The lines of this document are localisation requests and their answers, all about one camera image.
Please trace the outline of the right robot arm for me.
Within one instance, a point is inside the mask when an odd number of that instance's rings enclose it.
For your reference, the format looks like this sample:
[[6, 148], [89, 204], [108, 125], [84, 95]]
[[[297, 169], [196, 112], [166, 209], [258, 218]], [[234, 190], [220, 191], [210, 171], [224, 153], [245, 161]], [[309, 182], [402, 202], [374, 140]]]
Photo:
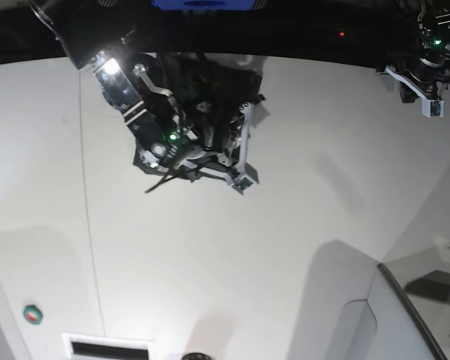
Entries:
[[121, 1], [31, 1], [78, 69], [88, 68], [135, 139], [133, 163], [164, 185], [210, 178], [244, 191], [259, 181], [248, 163], [261, 73], [202, 52], [140, 49]]

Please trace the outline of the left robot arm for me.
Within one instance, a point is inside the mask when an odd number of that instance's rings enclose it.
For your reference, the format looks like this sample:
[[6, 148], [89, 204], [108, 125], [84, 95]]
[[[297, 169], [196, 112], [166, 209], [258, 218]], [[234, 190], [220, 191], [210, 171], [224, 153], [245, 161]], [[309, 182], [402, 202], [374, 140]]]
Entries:
[[406, 49], [389, 52], [389, 60], [378, 72], [395, 76], [402, 103], [422, 98], [438, 107], [450, 84], [450, 1], [401, 1], [399, 5], [412, 31]]

